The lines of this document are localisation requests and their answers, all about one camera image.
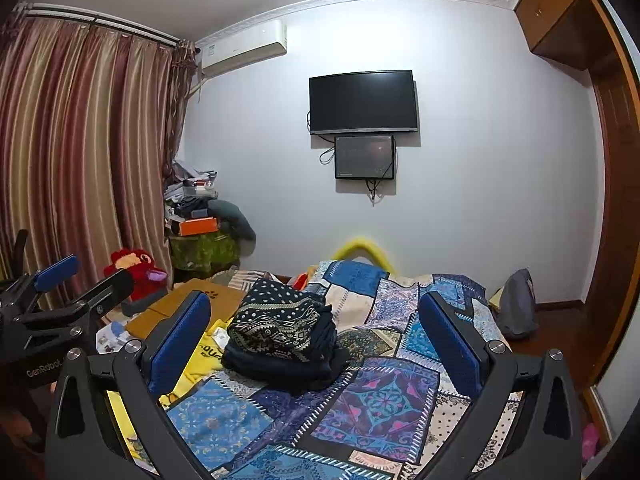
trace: air conditioner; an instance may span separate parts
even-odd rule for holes
[[[286,53],[286,28],[281,20],[273,20],[204,46],[202,71],[213,77]]]

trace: black patterned garment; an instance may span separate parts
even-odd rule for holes
[[[311,362],[335,345],[331,307],[324,298],[270,280],[258,280],[227,329],[239,350]]]

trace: tv screen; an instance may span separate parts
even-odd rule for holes
[[[335,177],[394,178],[394,140],[390,135],[335,137]]]
[[[416,132],[411,70],[354,72],[309,78],[312,134]]]

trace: stuffed animal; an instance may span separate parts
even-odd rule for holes
[[[131,301],[145,298],[149,294],[166,287],[168,274],[154,266],[151,254],[142,249],[122,249],[111,255],[111,265],[104,268],[105,277],[119,269],[127,269],[135,283]]]

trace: plastic container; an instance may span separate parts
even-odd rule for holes
[[[220,232],[169,236],[171,262],[176,269],[214,273],[240,257],[238,243]]]

